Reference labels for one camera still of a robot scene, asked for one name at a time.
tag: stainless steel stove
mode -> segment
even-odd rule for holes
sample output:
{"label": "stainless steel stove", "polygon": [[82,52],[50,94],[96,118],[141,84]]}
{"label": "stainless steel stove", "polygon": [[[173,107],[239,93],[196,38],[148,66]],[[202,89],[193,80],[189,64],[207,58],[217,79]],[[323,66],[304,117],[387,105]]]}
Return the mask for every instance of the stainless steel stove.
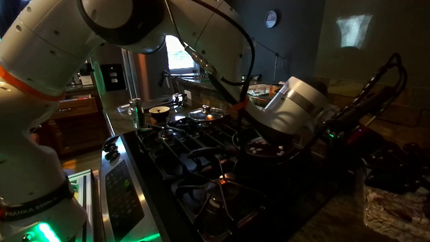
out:
{"label": "stainless steel stove", "polygon": [[108,140],[101,168],[108,241],[285,240],[338,190],[327,162],[247,155],[234,146],[234,127],[229,116],[182,118]]}

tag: stovetop control panel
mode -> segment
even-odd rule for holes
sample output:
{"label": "stovetop control panel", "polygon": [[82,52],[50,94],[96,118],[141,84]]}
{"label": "stovetop control panel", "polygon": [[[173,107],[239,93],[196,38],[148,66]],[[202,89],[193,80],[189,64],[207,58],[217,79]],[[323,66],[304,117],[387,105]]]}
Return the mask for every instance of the stovetop control panel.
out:
{"label": "stovetop control panel", "polygon": [[122,137],[103,147],[100,200],[107,241],[161,241]]}

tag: wooden cabinet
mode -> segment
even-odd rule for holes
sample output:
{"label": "wooden cabinet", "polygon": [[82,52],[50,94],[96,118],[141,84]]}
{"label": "wooden cabinet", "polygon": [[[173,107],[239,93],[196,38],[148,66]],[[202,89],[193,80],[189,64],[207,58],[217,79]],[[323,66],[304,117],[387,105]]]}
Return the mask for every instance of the wooden cabinet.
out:
{"label": "wooden cabinet", "polygon": [[60,158],[101,149],[109,137],[98,96],[61,102],[42,124],[40,144],[53,148]]}

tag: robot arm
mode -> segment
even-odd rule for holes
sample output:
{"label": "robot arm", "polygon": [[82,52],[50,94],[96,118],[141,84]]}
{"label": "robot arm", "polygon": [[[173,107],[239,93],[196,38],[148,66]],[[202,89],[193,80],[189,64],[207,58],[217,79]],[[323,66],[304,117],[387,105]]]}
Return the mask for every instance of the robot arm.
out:
{"label": "robot arm", "polygon": [[[240,89],[220,80],[239,82],[243,36],[195,2],[169,1],[182,39],[195,50],[189,53],[210,63],[215,87],[237,103]],[[204,1],[239,21],[224,1]],[[103,42],[151,53],[166,35],[175,31],[163,0],[32,0],[20,13],[0,42],[1,133],[7,137],[0,140],[0,184],[11,184],[0,186],[0,240],[18,241],[48,220],[61,241],[80,229],[86,214],[74,199],[24,210],[66,180],[55,152],[31,141],[29,130],[50,117],[69,78]],[[264,110],[247,102],[245,113],[264,139],[285,143],[326,105],[324,95],[291,78]],[[8,212],[11,207],[18,212]]]}

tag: projected light on wall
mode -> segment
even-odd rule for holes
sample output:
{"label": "projected light on wall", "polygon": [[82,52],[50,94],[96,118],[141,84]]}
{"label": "projected light on wall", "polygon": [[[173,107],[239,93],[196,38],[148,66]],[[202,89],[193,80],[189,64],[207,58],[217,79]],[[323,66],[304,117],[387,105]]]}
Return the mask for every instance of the projected light on wall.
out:
{"label": "projected light on wall", "polygon": [[347,18],[338,18],[336,23],[341,31],[341,47],[356,47],[363,45],[366,38],[367,27],[372,15],[354,15]]}

